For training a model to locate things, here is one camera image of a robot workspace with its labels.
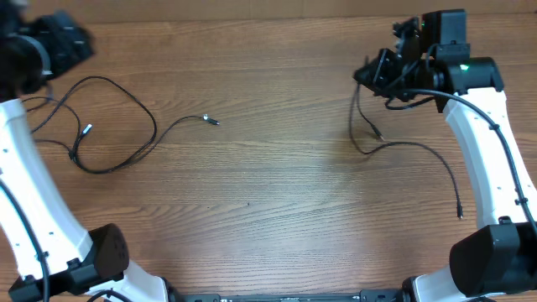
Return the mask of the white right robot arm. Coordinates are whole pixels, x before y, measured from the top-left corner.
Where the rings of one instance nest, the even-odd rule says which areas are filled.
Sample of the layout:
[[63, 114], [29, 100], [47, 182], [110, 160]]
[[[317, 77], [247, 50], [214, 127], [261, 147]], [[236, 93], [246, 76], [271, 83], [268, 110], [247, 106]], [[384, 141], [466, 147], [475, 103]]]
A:
[[400, 289], [363, 290], [362, 301], [492, 301], [536, 288], [536, 188], [510, 127], [495, 61], [472, 57], [467, 15], [440, 10], [393, 26], [354, 80], [387, 108], [434, 102], [456, 136], [477, 208], [477, 230], [454, 244], [446, 267], [406, 279]]

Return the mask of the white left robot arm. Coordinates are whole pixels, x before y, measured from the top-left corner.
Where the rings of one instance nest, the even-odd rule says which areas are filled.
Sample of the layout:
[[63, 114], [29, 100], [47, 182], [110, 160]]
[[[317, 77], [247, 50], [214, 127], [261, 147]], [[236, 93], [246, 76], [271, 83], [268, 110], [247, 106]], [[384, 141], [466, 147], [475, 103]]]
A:
[[32, 22], [22, 1], [1, 4], [1, 226], [18, 265], [14, 301], [68, 292], [90, 300], [178, 301], [166, 279], [130, 259], [118, 226], [86, 230], [39, 155], [22, 96], [92, 56], [91, 36], [67, 13]]

